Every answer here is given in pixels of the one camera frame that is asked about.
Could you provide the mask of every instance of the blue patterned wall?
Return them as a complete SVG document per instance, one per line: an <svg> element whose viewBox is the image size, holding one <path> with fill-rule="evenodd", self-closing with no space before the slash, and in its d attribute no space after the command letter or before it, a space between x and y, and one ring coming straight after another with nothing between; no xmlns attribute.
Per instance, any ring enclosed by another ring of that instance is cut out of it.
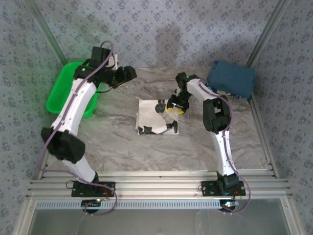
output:
<svg viewBox="0 0 313 235"><path fill-rule="evenodd" d="M36 0L66 58L104 39L122 65L244 64L276 0Z"/></svg>
<svg viewBox="0 0 313 235"><path fill-rule="evenodd" d="M313 2L294 0L255 64L255 95L276 164L313 234Z"/></svg>
<svg viewBox="0 0 313 235"><path fill-rule="evenodd" d="M0 1L0 235L11 234L38 172L45 101L59 63L23 1Z"/></svg>

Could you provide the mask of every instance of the blue towel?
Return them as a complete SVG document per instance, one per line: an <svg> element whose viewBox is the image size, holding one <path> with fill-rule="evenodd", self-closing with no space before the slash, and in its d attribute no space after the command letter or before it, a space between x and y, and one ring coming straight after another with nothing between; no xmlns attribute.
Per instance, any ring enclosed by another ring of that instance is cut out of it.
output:
<svg viewBox="0 0 313 235"><path fill-rule="evenodd" d="M234 96L250 99L258 78L254 69L229 62L214 62L207 77L207 85L213 90L231 93Z"/></svg>

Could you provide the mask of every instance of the gray marble table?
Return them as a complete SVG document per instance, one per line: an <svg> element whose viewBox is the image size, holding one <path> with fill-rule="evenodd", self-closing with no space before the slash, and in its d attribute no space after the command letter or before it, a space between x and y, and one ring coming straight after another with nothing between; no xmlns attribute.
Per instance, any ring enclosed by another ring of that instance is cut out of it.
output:
<svg viewBox="0 0 313 235"><path fill-rule="evenodd" d="M179 72L206 78L209 68L140 68L138 78L100 94L92 117L83 119L78 138L86 144L86 158L96 171L216 170L214 144L202 122L202 104L190 98L190 109L179 116L179 135L137 135L139 99L168 99ZM230 99L234 125L230 143L238 169L266 167L248 102ZM53 156L48 168L63 169Z"/></svg>

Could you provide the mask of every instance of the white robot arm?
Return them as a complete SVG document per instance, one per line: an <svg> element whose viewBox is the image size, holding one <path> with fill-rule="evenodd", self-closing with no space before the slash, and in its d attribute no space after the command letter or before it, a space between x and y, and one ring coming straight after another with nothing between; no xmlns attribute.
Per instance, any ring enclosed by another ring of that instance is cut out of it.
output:
<svg viewBox="0 0 313 235"><path fill-rule="evenodd" d="M235 173L236 168L231 156L229 129L227 129L231 119L228 105L219 99L217 94L204 86L195 74L187 76L184 72L179 73L176 76L176 81L180 91L177 95L171 96L167 103L167 108L175 106L181 109L181 113L186 112L189 108L188 99L191 95L203 103L203 124L212 136L218 157L218 179L213 186L217 190L209 190L209 193L214 195L231 195L234 191L240 191L241 195L245 195L244 189L242 189L244 184L242 181L239 181L238 174ZM207 186L211 185L211 183L202 183L203 195L205 194L203 190L204 185L208 188Z"/></svg>
<svg viewBox="0 0 313 235"><path fill-rule="evenodd" d="M85 158L85 144L76 137L79 123L90 99L96 93L100 83L107 83L115 89L137 77L135 69L130 66L117 68L117 57L112 55L108 63L81 86L82 81L97 70L109 54L109 49L93 47L91 58L75 71L72 88L61 113L50 128L43 128L41 131L44 142L47 142L52 132L57 129L56 134L47 144L48 151L68 166L70 171L78 177L77 180L81 179L82 185L86 182L99 183L97 173Z"/></svg>

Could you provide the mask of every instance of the green tray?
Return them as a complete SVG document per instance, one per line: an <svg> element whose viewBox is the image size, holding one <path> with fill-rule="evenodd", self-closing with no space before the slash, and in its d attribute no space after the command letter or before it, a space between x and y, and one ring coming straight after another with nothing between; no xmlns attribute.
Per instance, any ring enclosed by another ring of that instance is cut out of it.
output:
<svg viewBox="0 0 313 235"><path fill-rule="evenodd" d="M66 64L58 76L57 81L55 82L52 91L48 97L45 107L47 110L53 114L59 114L67 100L72 83L74 80L74 73L78 66L82 65L83 62L70 62ZM98 99L98 93L95 93L90 99L85 112L83 114L84 118L91 117L94 107Z"/></svg>

